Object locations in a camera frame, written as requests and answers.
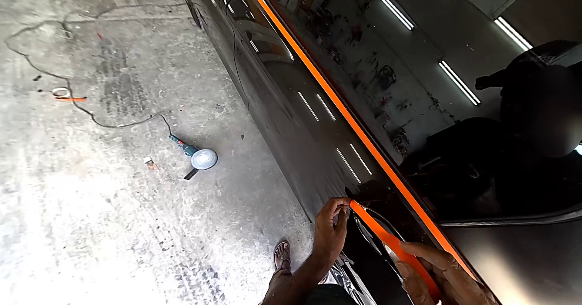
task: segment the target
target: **leg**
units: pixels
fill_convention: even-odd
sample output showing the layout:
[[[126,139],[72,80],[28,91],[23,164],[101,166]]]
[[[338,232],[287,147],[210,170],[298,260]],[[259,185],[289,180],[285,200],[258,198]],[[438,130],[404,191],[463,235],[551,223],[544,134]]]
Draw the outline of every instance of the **leg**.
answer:
[[[277,288],[283,286],[291,278],[291,262],[289,243],[284,241],[275,248],[275,273],[269,282],[265,298],[272,296]]]

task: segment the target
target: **glossy black paint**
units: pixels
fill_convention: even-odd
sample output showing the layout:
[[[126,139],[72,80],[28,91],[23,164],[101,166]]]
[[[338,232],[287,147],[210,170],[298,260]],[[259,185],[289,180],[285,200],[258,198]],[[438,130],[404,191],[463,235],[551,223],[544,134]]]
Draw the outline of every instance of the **glossy black paint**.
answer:
[[[549,159],[527,133],[519,130],[515,139],[507,120],[500,122],[515,84],[501,94],[484,86],[527,56],[491,18],[468,0],[390,0],[414,25],[408,31],[382,0],[265,1],[430,217],[447,222],[447,237],[502,303],[569,304],[582,296],[575,287],[582,260],[571,251],[582,246],[575,233],[582,221],[572,214],[580,207],[582,157]],[[329,197],[346,195],[387,218],[403,240],[438,247],[257,0],[187,2],[310,220]],[[504,15],[532,25],[520,2]],[[547,63],[528,59],[542,70],[527,67],[526,76],[534,72],[541,81],[552,64],[579,73],[576,43],[557,52],[547,45],[562,38],[559,32],[544,39],[540,31],[524,31],[537,43],[528,54],[554,53],[544,56]],[[441,70],[443,59],[478,106]],[[492,78],[474,87],[482,76]],[[543,94],[547,84],[536,88]],[[567,90],[576,104],[579,94]],[[557,213],[569,222],[547,219]],[[352,268],[378,304],[407,303],[390,259],[374,251],[354,220],[344,249]]]

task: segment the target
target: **black cable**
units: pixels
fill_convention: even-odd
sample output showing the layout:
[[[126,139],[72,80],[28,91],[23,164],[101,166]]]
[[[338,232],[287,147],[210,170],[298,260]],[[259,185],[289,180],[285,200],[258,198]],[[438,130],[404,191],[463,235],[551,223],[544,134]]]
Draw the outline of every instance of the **black cable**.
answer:
[[[176,7],[176,6],[181,6],[181,5],[185,5],[185,3],[167,4],[167,5],[157,5],[157,4],[121,5],[121,6],[111,7],[109,9],[106,9],[105,11],[101,11],[101,12],[97,13],[94,16],[88,15],[88,14],[86,14],[86,12],[82,12],[82,11],[78,11],[78,10],[77,11],[71,11],[71,12],[69,12],[69,13],[67,13],[65,15],[65,17],[63,18],[62,21],[58,21],[58,20],[44,20],[44,21],[41,21],[40,23],[37,23],[34,26],[22,28],[19,31],[17,31],[16,33],[13,33],[13,34],[9,35],[8,37],[4,38],[4,44],[6,45],[6,48],[10,49],[11,51],[13,51],[14,53],[17,53],[20,56],[23,56],[25,58],[26,62],[28,62],[28,65],[30,65],[36,71],[39,71],[41,73],[44,73],[47,76],[51,76],[51,77],[54,77],[54,78],[58,78],[58,79],[64,80],[66,82],[66,87],[65,88],[67,90],[69,90],[70,98],[71,98],[71,101],[73,102],[73,105],[76,108],[78,108],[79,110],[81,110],[81,111],[85,112],[87,115],[89,115],[91,117],[91,120],[95,124],[97,124],[98,126],[103,127],[103,128],[110,128],[110,129],[114,129],[114,128],[127,128],[127,127],[131,127],[131,126],[137,126],[138,124],[146,123],[146,122],[148,122],[150,120],[153,120],[156,116],[160,116],[160,117],[162,117],[162,119],[164,120],[164,122],[166,123],[166,125],[168,127],[168,133],[169,134],[172,134],[172,129],[170,128],[170,124],[168,123],[168,121],[166,120],[166,118],[162,114],[160,114],[160,113],[152,114],[152,115],[149,116],[149,118],[147,118],[145,120],[141,120],[139,122],[132,122],[132,123],[127,123],[127,124],[120,124],[120,125],[117,125],[117,126],[110,126],[108,124],[103,124],[103,123],[98,122],[97,119],[95,118],[95,114],[93,114],[92,112],[90,112],[86,108],[81,107],[77,103],[77,101],[75,100],[75,96],[73,95],[73,89],[71,88],[71,83],[70,83],[70,79],[69,78],[64,77],[64,76],[57,75],[56,73],[53,73],[53,72],[50,72],[50,71],[46,71],[44,69],[41,69],[40,67],[38,67],[37,65],[35,65],[31,61],[29,54],[23,53],[23,52],[15,49],[15,48],[13,48],[10,45],[10,42],[9,41],[10,41],[10,39],[15,38],[15,37],[18,37],[19,35],[27,32],[27,31],[36,30],[36,29],[38,29],[38,28],[40,28],[40,27],[42,27],[44,25],[47,25],[49,23],[56,23],[56,24],[60,25],[61,28],[63,29],[63,31],[65,32],[65,35],[67,36],[67,38],[72,38],[73,33],[69,30],[69,28],[67,27],[67,24],[70,22],[68,20],[69,16],[72,15],[72,14],[74,14],[74,13],[79,14],[79,15],[82,15],[82,16],[85,16],[87,18],[91,18],[94,21],[96,21],[102,15],[104,15],[106,13],[109,13],[111,11],[117,10],[117,9],[140,8],[140,7],[145,7],[145,6],[157,6],[157,7],[161,7],[161,8],[167,8],[167,7]]]

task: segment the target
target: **sandal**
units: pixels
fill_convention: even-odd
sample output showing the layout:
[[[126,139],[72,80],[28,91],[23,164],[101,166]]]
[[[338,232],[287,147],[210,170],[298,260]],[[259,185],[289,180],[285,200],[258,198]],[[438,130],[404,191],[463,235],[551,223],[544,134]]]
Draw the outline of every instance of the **sandal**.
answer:
[[[284,240],[275,247],[273,251],[273,262],[275,263],[275,270],[282,268],[287,262],[287,268],[291,270],[291,255],[289,254],[289,242]]]

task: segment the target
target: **car body panel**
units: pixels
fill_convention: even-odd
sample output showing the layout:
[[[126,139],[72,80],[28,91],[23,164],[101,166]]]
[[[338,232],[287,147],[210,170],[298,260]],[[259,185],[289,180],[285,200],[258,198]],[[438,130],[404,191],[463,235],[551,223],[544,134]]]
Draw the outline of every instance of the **car body panel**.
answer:
[[[521,50],[466,0],[423,0],[423,4],[442,5],[438,11],[415,0],[392,1],[398,9],[406,9],[414,30],[407,31],[382,0],[320,2],[321,8],[334,12],[330,18],[314,12],[316,0],[302,0],[295,7],[291,0],[192,0],[189,5],[200,16],[310,220],[329,197],[353,197],[389,218],[401,239],[444,247],[460,261],[469,260],[468,272],[483,278],[505,304],[536,304],[535,299],[550,298],[557,304],[569,303],[579,295],[575,282],[582,282],[576,274],[565,274],[573,282],[560,279],[566,263],[576,269],[582,264],[568,251],[575,245],[570,241],[573,236],[557,238],[557,246],[544,238],[548,231],[558,235],[561,229],[579,229],[582,222],[570,216],[570,222],[549,225],[539,221],[549,212],[525,209],[522,212],[535,214],[535,219],[516,224],[523,213],[495,200],[495,182],[501,184],[505,176],[491,176],[486,160],[497,158],[490,153],[499,150],[490,147],[496,142],[490,137],[499,130],[495,122],[500,94],[494,88],[475,90],[468,82],[523,57]],[[512,7],[508,11],[517,12]],[[442,25],[459,29],[451,32]],[[572,49],[569,46],[560,54],[571,57]],[[471,104],[462,87],[439,68],[443,59],[467,81],[479,106]],[[479,149],[490,148],[489,153],[475,157],[469,146],[475,139]],[[442,140],[463,145],[443,146]],[[574,167],[567,173],[571,179],[579,169],[577,156],[571,153],[552,163],[558,168]],[[427,169],[418,171],[419,166]],[[470,201],[442,201],[442,193],[433,193],[440,187],[433,182],[439,174],[448,186],[446,193],[477,196]],[[532,175],[523,177],[529,180],[520,182],[532,179]],[[553,186],[554,180],[548,181],[546,185]],[[503,195],[499,188],[497,192],[498,197]],[[447,223],[443,230],[440,220]],[[455,226],[477,221],[489,223]],[[356,226],[354,221],[350,231]],[[374,300],[378,304],[409,301],[396,292],[402,290],[390,259],[385,254],[372,256],[373,244],[354,234],[348,234],[344,253]],[[513,247],[510,239],[520,246]],[[536,249],[525,257],[528,261],[543,261],[552,253],[564,256],[554,258],[557,265],[530,270],[531,263],[515,260],[528,247]],[[491,270],[495,263],[510,264],[495,272]],[[528,280],[523,278],[525,272],[545,278]]]

